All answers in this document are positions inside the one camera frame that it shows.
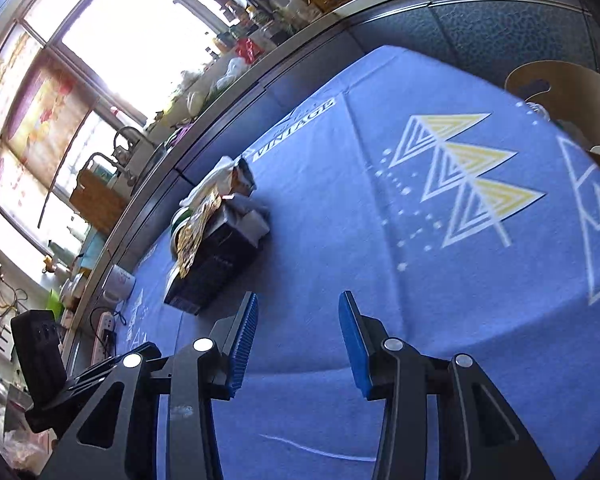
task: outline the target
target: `triangle pattern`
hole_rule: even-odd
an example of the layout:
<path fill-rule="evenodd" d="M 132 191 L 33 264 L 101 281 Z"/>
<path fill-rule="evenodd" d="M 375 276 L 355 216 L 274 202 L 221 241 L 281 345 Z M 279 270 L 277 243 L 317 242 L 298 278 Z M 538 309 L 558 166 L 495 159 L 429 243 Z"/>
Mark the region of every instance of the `triangle pattern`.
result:
<path fill-rule="evenodd" d="M 389 168 L 428 150 L 434 146 L 435 143 L 436 138 L 420 123 L 418 117 L 411 116 L 402 133 L 402 137 L 395 150 L 394 158 L 389 164 Z"/>
<path fill-rule="evenodd" d="M 570 139 L 565 137 L 557 137 L 564 156 L 569 178 L 574 186 L 580 186 L 587 176 L 591 174 L 596 165 L 589 158 L 582 148 Z"/>
<path fill-rule="evenodd" d="M 439 140 L 447 140 L 489 117 L 490 114 L 419 115 L 420 123 Z"/>
<path fill-rule="evenodd" d="M 475 226 L 489 217 L 489 210 L 479 193 L 473 192 L 467 201 L 458 225 L 460 230 Z"/>
<path fill-rule="evenodd" d="M 510 217 L 544 196 L 544 193 L 532 189 L 486 178 L 476 178 L 474 186 L 498 220 Z"/>
<path fill-rule="evenodd" d="M 464 172 L 471 176 L 478 176 L 492 170 L 516 154 L 516 152 L 510 152 L 509 150 L 496 150 L 485 146 L 459 144 L 457 142 L 446 142 L 445 147 L 454 156 Z"/>
<path fill-rule="evenodd" d="M 494 220 L 482 202 L 482 197 L 467 181 L 462 182 L 446 231 L 443 247 L 455 244 L 494 225 Z"/>
<path fill-rule="evenodd" d="M 458 186 L 464 180 L 462 169 L 440 145 L 433 152 L 429 174 L 424 185 L 421 202 Z"/>

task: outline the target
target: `green container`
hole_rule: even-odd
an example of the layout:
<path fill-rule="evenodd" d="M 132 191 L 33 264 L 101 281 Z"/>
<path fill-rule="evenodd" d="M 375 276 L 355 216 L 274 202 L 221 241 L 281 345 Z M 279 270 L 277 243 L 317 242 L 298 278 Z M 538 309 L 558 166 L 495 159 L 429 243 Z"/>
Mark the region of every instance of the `green container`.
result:
<path fill-rule="evenodd" d="M 171 235 L 173 235 L 173 232 L 176 230 L 176 227 L 182 224 L 183 221 L 188 220 L 190 216 L 191 209 L 189 209 L 188 207 L 181 207 L 180 209 L 178 209 L 175 215 L 173 215 L 173 218 L 171 219 Z"/>
<path fill-rule="evenodd" d="M 54 313 L 54 319 L 56 321 L 60 321 L 64 307 L 62 306 L 62 303 L 60 303 L 60 294 L 54 290 L 51 290 L 49 298 L 46 300 L 46 309 Z"/>

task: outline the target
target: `white container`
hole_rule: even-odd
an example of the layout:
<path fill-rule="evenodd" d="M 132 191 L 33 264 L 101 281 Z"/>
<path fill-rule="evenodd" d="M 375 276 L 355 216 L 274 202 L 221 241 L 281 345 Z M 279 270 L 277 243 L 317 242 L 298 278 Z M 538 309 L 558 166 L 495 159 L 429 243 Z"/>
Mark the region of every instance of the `white container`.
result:
<path fill-rule="evenodd" d="M 269 0 L 269 3 L 297 28 L 304 28 L 322 16 L 320 10 L 302 0 Z"/>
<path fill-rule="evenodd" d="M 108 303 L 118 304 L 120 301 L 128 300 L 135 284 L 136 277 L 134 275 L 126 272 L 122 267 L 114 265 L 102 285 L 102 297 Z"/>

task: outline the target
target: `blue gripper pad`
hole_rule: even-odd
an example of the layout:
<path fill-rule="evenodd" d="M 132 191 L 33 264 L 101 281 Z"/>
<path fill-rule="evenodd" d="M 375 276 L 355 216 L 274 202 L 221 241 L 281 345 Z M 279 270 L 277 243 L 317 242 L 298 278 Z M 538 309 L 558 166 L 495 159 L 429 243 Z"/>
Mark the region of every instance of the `blue gripper pad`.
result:
<path fill-rule="evenodd" d="M 253 345 L 253 337 L 258 325 L 258 297 L 251 293 L 248 298 L 243 300 L 244 302 L 246 302 L 246 306 L 242 305 L 236 315 L 236 320 L 239 319 L 240 315 L 242 317 L 239 319 L 240 325 L 237 329 L 231 351 L 229 352 L 229 370 L 226 387 L 231 397 L 235 397 L 236 391 L 242 386 L 251 346 Z"/>
<path fill-rule="evenodd" d="M 363 397 L 371 400 L 373 383 L 369 365 L 369 355 L 372 343 L 365 327 L 363 316 L 360 315 L 356 301 L 350 291 L 346 290 L 340 295 L 338 317 L 344 344 L 349 355 L 349 364 L 353 373 L 353 380 L 362 392 Z"/>

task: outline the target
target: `plastic bottle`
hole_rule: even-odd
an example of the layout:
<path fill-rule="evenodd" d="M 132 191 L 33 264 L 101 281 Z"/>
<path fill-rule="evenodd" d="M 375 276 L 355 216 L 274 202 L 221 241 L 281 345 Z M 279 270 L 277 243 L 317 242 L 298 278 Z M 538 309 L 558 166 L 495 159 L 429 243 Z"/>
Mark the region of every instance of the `plastic bottle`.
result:
<path fill-rule="evenodd" d="M 302 0 L 269 0 L 274 9 L 278 9 L 286 20 L 297 28 L 305 28 L 322 16 L 317 7 L 310 7 Z"/>
<path fill-rule="evenodd" d="M 114 114 L 118 120 L 120 120 L 120 122 L 122 124 L 124 124 L 125 126 L 132 126 L 138 130 L 142 130 L 142 127 L 138 125 L 138 123 L 136 123 L 131 117 L 129 117 L 127 114 L 125 114 L 122 110 L 119 110 L 118 108 L 116 108 L 115 106 L 112 106 L 110 108 L 110 111 L 112 114 Z"/>
<path fill-rule="evenodd" d="M 280 27 L 275 20 L 267 16 L 265 12 L 257 10 L 253 6 L 247 7 L 247 12 L 251 21 L 256 23 L 264 35 L 276 45 L 281 45 L 290 38 L 289 33 Z"/>
<path fill-rule="evenodd" d="M 271 18 L 267 16 L 265 12 L 258 10 L 253 6 L 247 7 L 247 12 L 249 13 L 250 20 L 259 27 L 263 27 L 271 21 Z"/>

